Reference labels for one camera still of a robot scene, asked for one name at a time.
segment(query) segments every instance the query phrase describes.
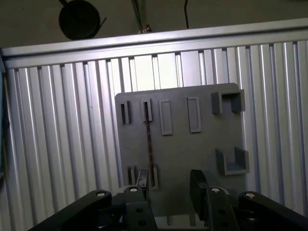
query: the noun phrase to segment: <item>wire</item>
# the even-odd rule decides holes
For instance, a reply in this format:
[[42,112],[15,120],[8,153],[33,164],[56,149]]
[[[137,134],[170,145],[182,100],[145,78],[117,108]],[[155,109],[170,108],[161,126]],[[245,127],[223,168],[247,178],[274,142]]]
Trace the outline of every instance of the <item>wire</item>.
[[104,22],[106,21],[107,17],[104,18],[104,20],[102,21],[101,25],[100,25],[100,28],[98,30],[101,29],[102,25],[104,24]]
[[187,16],[187,3],[188,3],[188,0],[185,0],[184,13],[185,13],[186,28],[188,29],[189,23],[188,23],[188,16]]

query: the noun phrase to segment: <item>silver bolt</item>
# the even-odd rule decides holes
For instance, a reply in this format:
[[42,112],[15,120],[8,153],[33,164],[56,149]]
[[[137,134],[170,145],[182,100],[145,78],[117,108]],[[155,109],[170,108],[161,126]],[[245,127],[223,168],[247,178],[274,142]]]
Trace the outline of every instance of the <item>silver bolt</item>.
[[106,193],[104,193],[104,192],[99,192],[98,194],[96,194],[97,196],[105,196],[106,195]]
[[220,192],[220,190],[219,190],[219,189],[217,189],[217,188],[213,188],[211,191],[212,191],[212,192],[215,192],[215,193]]
[[247,193],[245,196],[248,196],[250,199],[255,197],[255,195],[253,195],[252,193]]

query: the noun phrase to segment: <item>black cable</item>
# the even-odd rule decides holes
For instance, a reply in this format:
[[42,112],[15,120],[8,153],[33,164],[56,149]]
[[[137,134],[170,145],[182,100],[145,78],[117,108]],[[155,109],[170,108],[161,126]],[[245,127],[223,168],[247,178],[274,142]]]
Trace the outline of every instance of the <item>black cable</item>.
[[184,13],[185,13],[186,28],[188,29],[189,23],[188,23],[188,16],[187,16],[187,3],[188,3],[188,0],[185,0]]
[[135,15],[136,15],[136,19],[137,19],[139,30],[142,33],[143,28],[142,28],[142,22],[141,22],[141,18],[140,18],[138,2],[136,0],[131,0],[131,2],[132,2],[133,7],[134,7],[134,11],[135,11]]

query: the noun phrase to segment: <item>black mount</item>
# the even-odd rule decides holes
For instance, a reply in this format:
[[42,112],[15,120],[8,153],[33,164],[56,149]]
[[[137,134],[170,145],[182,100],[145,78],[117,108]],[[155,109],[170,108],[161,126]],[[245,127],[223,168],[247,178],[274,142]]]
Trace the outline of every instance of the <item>black mount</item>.
[[[159,230],[147,200],[148,174],[148,170],[140,171],[137,185],[128,186],[114,197],[108,191],[92,191],[30,231]],[[205,230],[308,231],[306,217],[256,192],[243,192],[233,201],[225,189],[209,187],[200,170],[191,171],[190,196]]]

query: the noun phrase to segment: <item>round black object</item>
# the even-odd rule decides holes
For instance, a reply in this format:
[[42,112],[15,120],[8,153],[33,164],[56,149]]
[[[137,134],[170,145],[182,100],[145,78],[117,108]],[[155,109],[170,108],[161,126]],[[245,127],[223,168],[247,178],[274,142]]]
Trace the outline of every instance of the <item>round black object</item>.
[[72,0],[61,10],[59,25],[71,40],[93,38],[100,30],[100,14],[89,2]]

